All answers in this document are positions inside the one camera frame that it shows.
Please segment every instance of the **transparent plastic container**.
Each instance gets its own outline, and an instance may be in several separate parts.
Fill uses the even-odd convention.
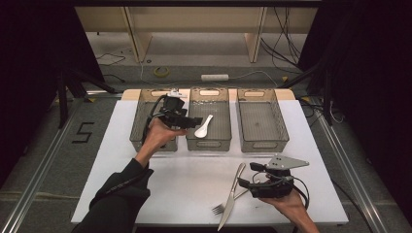
[[[142,89],[140,91],[139,102],[137,104],[136,115],[134,117],[133,126],[130,133],[130,141],[136,151],[142,147],[143,130],[145,129],[146,120],[151,113],[157,99],[170,91],[171,89]],[[158,104],[154,113],[157,113],[160,107],[163,106],[163,100]],[[178,150],[177,138],[169,141],[159,151],[176,151]]]
[[[242,152],[282,152],[288,130],[274,89],[238,89],[237,116]]]
[[[227,88],[192,87],[190,89],[189,117],[203,117],[201,125],[189,129],[186,136],[188,150],[228,151],[231,141],[230,108]],[[213,115],[208,133],[197,138],[194,132]]]

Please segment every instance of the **wrist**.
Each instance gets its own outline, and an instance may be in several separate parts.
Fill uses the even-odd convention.
[[[309,217],[306,210],[299,214],[293,215],[289,220],[303,233],[318,233],[318,227]]]
[[[139,152],[136,154],[134,159],[136,159],[142,167],[146,167],[149,163],[149,160],[152,158],[155,152],[158,151],[158,147],[152,144],[144,144]]]

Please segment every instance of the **metal rail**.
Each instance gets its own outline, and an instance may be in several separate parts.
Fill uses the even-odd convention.
[[[76,115],[76,112],[83,103],[83,99],[75,99],[73,105],[69,112],[69,118],[61,129],[57,130],[56,135],[54,136],[51,145],[49,146],[45,157],[42,159],[39,167],[37,168],[33,178],[26,187],[26,189],[21,194],[17,204],[14,206],[12,212],[10,213],[5,226],[2,229],[2,233],[11,233],[17,232],[22,221],[24,220],[25,215],[28,212],[28,209],[33,202],[37,191],[39,190],[43,180],[48,173],[54,158],[58,154],[60,147],[64,141],[64,138],[67,135],[68,129],[70,128],[73,118]]]
[[[318,100],[314,100],[315,104],[322,104]],[[338,136],[336,135],[333,126],[329,126],[324,117],[320,116],[320,113],[317,112],[317,117],[319,117],[320,124],[325,132],[327,139],[330,142],[330,145],[333,148],[333,151],[336,155],[336,158],[339,161],[339,164],[348,179],[349,185],[351,186],[352,190],[360,207],[368,221],[371,229],[375,233],[384,233],[389,232],[385,223],[382,221],[381,216],[379,215],[378,210],[376,209],[375,205],[373,204],[372,199],[370,198],[367,190],[365,189],[356,169],[352,165],[351,160],[349,159],[346,151],[344,150],[342,144],[339,141]]]

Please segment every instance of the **hand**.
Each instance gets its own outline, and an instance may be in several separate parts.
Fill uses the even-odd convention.
[[[309,217],[303,206],[300,194],[296,190],[282,198],[259,198],[260,201],[274,206],[282,215],[287,217],[302,232],[319,232],[315,223]]]
[[[140,148],[135,159],[143,166],[149,162],[149,159],[156,153],[160,147],[165,145],[176,136],[187,135],[186,129],[171,129],[167,127],[159,118],[154,118],[149,125],[149,132],[145,143]]]

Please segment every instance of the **gray floor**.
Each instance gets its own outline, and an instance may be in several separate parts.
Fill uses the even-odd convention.
[[[265,36],[268,42],[273,42],[276,38],[273,35]],[[301,48],[304,38],[304,35],[295,37],[298,47]],[[200,82],[200,75],[202,74],[224,73],[234,78],[255,71],[258,71],[258,73],[220,84],[240,87],[275,87],[275,83],[282,83],[282,77],[288,76],[292,79],[296,76],[296,74],[276,70],[271,57],[265,54],[263,50],[260,51],[257,63],[250,63],[243,37],[238,34],[155,34],[146,60],[142,64],[143,73],[142,65],[136,63],[133,59],[126,35],[101,33],[100,36],[96,36],[95,34],[89,34],[89,39],[96,56],[106,52],[125,56],[125,60],[116,65],[107,65],[117,61],[114,57],[98,59],[99,63],[102,64],[103,74],[112,75],[105,77],[107,84],[116,89],[216,85],[215,83],[197,82]],[[285,49],[285,44],[280,46],[279,49],[283,50],[284,54],[288,52]],[[276,65],[297,71],[282,62],[278,62]],[[163,80],[156,78],[153,75],[153,69],[158,66],[167,66],[170,68],[171,74]],[[262,72],[270,75],[275,83]],[[124,79],[125,83],[120,82],[113,75]],[[295,96],[305,94],[306,85],[307,82],[303,82],[294,86],[292,90]],[[86,84],[85,87],[88,90],[98,90],[90,84]],[[39,193],[30,206],[18,232],[70,232],[73,228],[70,222],[71,216],[76,209],[78,198],[82,193],[111,113],[118,100],[119,97],[96,94],[89,101],[81,104],[73,118],[65,140],[40,186]],[[308,116],[312,113],[312,110],[308,107],[303,107],[303,110]],[[311,125],[312,133],[330,177],[355,199],[354,192],[345,178],[317,116],[308,117],[307,120],[308,124]],[[88,143],[74,144],[74,141],[86,138],[85,135],[77,135],[82,122],[93,122],[93,124],[84,127],[84,131],[89,131],[92,134]],[[20,159],[13,173],[1,188],[0,225],[5,224],[20,194],[25,190],[42,158],[47,153],[49,145],[57,133],[57,125],[58,103],[53,103],[50,110],[45,113],[41,126],[28,147],[26,156]],[[346,121],[342,123],[335,122],[333,129],[338,133],[345,151],[355,166],[373,204],[379,211],[388,232],[412,232],[411,226],[391,194],[380,181],[373,166],[367,163],[364,152],[350,125]],[[353,203],[340,189],[336,188],[336,190],[350,221],[342,226],[319,225],[321,232],[368,232],[365,221]],[[278,232],[292,232],[292,227],[289,225],[276,226],[275,228]],[[215,228],[203,230],[204,232],[216,231]],[[226,229],[225,232],[229,232],[229,230],[231,232],[273,232],[271,228],[233,228]],[[145,228],[141,230],[141,232],[152,233],[165,231],[171,232],[171,229]],[[178,229],[178,231],[190,232],[193,229]]]

